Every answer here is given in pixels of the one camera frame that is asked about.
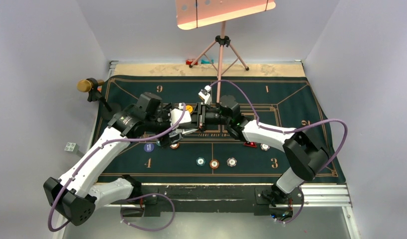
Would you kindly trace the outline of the green blue poker chip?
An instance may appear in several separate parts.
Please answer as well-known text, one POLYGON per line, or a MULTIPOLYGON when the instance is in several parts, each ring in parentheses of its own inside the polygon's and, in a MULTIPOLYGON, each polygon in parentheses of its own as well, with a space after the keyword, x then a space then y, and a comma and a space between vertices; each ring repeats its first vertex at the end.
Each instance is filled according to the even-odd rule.
POLYGON ((205 163, 206 163, 206 160, 205 160, 203 157, 198 157, 198 158, 196 159, 196 164, 197 164, 197 166, 204 166, 205 163))

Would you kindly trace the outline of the orange poker chip stack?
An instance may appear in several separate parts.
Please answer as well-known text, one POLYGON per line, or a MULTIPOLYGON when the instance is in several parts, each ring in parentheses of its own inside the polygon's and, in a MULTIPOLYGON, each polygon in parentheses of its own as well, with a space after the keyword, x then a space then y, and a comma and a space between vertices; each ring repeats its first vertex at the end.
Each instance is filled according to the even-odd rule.
POLYGON ((217 169, 219 167, 220 163, 218 160, 213 159, 210 161, 209 166, 211 169, 217 169))

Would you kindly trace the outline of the white blue chip stack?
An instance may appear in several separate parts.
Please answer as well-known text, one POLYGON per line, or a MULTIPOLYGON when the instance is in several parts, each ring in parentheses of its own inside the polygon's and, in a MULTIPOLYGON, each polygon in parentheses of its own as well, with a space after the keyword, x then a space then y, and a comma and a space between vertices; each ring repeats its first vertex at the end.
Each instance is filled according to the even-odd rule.
POLYGON ((237 165, 237 160, 235 158, 231 157, 231 158, 227 159, 226 163, 229 167, 234 167, 237 165))

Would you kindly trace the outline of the blue playing card deck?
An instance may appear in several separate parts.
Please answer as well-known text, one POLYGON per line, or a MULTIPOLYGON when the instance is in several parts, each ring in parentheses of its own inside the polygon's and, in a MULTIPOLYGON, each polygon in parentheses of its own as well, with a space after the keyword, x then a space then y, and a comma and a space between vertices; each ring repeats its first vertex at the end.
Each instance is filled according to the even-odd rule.
POLYGON ((182 135, 187 135, 191 134, 193 132, 197 131, 196 128, 188 128, 188 129, 181 129, 177 128, 169 133, 169 136, 177 135, 177 134, 182 134, 182 135))

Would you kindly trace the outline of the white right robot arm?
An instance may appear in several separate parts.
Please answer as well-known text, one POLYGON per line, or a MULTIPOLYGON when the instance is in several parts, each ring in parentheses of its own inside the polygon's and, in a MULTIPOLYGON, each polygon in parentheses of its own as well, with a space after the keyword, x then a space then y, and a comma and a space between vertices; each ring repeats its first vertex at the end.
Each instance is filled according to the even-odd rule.
POLYGON ((292 191, 311 181, 329 160, 322 142, 308 129, 283 128, 257 122, 245 116, 231 95, 222 96, 215 107, 199 103, 191 114, 192 125, 204 131, 208 125, 224 125, 228 134, 242 142, 265 144, 282 151, 289 168, 273 185, 273 199, 279 203, 291 197, 292 191))

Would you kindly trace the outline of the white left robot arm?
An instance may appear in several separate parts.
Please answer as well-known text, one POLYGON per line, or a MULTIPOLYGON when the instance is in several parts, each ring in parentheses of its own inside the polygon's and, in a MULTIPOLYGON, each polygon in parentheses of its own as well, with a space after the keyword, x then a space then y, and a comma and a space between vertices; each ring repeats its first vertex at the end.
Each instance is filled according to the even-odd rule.
POLYGON ((65 227, 52 225, 58 212, 75 226, 85 223, 97 209, 117 201, 134 204, 145 198, 142 184, 124 174, 104 185, 96 180, 109 164, 133 142, 158 140, 161 146, 179 141, 181 127, 191 121, 185 103, 162 106, 162 99, 152 93, 140 95, 137 103, 115 113, 98 141, 58 179, 48 178, 43 187, 51 206, 48 227, 56 232, 65 227))

